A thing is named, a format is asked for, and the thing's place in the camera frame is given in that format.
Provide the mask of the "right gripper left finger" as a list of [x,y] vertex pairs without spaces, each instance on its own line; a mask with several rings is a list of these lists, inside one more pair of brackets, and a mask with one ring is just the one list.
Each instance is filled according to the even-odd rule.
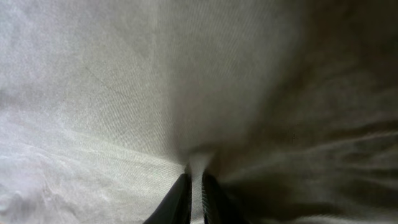
[[144,224],[190,224],[192,179],[181,174]]

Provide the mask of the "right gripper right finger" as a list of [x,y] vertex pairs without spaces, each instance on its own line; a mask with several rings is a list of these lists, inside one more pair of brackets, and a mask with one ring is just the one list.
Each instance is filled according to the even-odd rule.
[[202,175],[201,194],[205,224],[249,224],[215,177],[206,172]]

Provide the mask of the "grey shorts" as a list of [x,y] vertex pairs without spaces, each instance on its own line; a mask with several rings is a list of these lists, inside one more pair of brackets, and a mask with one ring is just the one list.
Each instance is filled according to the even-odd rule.
[[1,222],[397,222],[396,1],[2,1]]

